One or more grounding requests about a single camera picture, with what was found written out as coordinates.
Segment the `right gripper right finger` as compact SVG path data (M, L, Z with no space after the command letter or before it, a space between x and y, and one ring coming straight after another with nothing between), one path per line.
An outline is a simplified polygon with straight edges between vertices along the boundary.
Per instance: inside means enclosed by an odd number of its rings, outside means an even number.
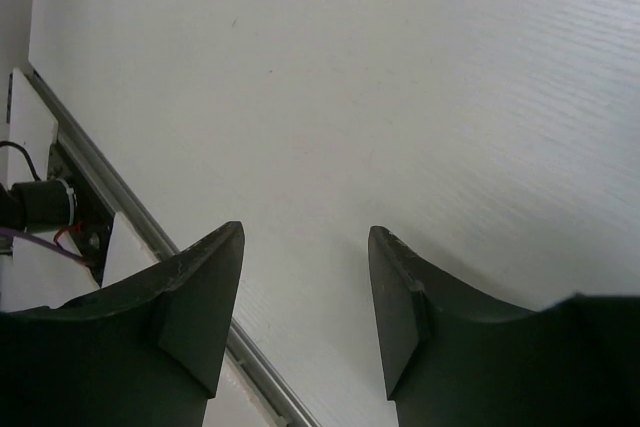
M492 297L382 226L368 263L387 398L402 426L635 426L639 300L541 311Z

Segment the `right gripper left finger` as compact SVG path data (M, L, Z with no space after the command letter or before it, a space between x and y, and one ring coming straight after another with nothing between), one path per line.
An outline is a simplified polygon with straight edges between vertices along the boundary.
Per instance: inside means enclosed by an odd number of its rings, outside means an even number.
M230 221L58 308L1 316L5 426L199 426L217 391L244 252Z

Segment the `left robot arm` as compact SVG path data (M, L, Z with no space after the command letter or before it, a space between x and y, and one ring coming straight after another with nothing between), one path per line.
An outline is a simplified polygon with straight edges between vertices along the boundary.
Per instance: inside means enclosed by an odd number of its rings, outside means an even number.
M1 227L40 233L71 226L76 221L77 198L65 179L1 186Z

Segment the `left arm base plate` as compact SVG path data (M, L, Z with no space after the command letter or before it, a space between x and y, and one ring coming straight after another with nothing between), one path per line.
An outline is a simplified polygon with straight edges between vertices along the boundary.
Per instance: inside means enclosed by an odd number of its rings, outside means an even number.
M61 239L68 238L78 254L86 260L86 266L96 283L104 279L107 252L111 239L114 213L108 209L79 165L60 142L50 148L48 178L66 180L75 190L76 213L68 227L61 228L53 242L61 247Z

